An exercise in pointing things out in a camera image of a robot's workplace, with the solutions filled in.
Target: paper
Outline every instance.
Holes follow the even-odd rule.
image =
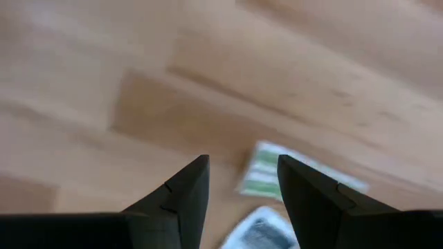
[[[270,207],[259,207],[226,238],[221,249],[299,249],[290,222]]]
[[[239,187],[240,193],[251,196],[271,197],[281,201],[282,194],[277,177],[277,162],[280,154],[292,156],[296,160],[361,193],[365,194],[369,190],[369,184],[353,176],[332,169],[297,151],[275,145],[271,142],[261,141],[255,147],[255,153],[249,163],[244,180]]]

